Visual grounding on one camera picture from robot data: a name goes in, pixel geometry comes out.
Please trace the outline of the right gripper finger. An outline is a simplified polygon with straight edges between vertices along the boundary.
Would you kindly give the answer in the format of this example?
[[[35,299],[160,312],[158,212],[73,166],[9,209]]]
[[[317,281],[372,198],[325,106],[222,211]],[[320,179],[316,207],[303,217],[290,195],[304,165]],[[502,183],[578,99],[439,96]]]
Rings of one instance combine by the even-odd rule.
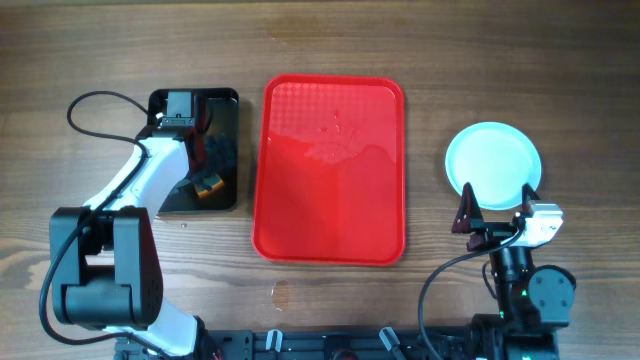
[[[451,232],[453,234],[470,234],[484,229],[484,218],[476,199],[472,185],[467,182],[463,186],[461,201],[454,218]]]
[[[522,203],[521,208],[524,213],[530,213],[531,205],[534,201],[538,201],[540,197],[529,183],[522,186]]]

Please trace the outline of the orange green sponge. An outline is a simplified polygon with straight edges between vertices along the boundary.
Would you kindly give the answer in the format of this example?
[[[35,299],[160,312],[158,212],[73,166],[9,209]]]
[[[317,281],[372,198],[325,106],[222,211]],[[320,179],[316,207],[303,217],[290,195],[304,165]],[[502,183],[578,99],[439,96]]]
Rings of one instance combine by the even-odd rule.
[[[203,177],[194,181],[193,184],[197,196],[201,199],[211,196],[224,187],[224,181],[219,175]]]

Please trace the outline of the light blue plate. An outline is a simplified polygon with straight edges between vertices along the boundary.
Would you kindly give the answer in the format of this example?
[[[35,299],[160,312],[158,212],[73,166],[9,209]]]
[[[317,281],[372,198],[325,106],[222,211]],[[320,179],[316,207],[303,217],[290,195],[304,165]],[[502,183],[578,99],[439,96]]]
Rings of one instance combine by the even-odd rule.
[[[542,179],[542,162],[533,142],[499,122],[481,122],[460,131],[447,148],[444,167],[457,193],[469,183],[479,206],[494,211],[521,205],[522,187],[536,189]]]

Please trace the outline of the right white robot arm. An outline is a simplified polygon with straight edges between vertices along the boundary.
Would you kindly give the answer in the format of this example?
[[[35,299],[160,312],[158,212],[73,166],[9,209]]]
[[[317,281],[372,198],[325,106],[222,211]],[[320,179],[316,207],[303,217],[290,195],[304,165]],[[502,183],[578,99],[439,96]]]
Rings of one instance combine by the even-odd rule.
[[[498,313],[476,314],[465,335],[470,359],[557,359],[556,332],[570,323],[577,281],[557,265],[536,266],[532,253],[563,225],[563,211],[522,187],[522,210],[509,222],[487,222],[472,186],[463,186],[452,225],[467,234],[471,255],[487,255]]]

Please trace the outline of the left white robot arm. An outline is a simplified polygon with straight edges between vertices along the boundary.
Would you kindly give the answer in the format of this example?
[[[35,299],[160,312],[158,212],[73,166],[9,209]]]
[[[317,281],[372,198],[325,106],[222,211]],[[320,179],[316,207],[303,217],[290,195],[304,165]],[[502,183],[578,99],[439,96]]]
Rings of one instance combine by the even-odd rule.
[[[45,333],[55,325],[115,340],[120,358],[219,359],[203,321],[164,295],[152,223],[160,214],[227,211],[238,197],[239,96],[230,88],[159,89],[115,177],[49,225],[39,297]]]

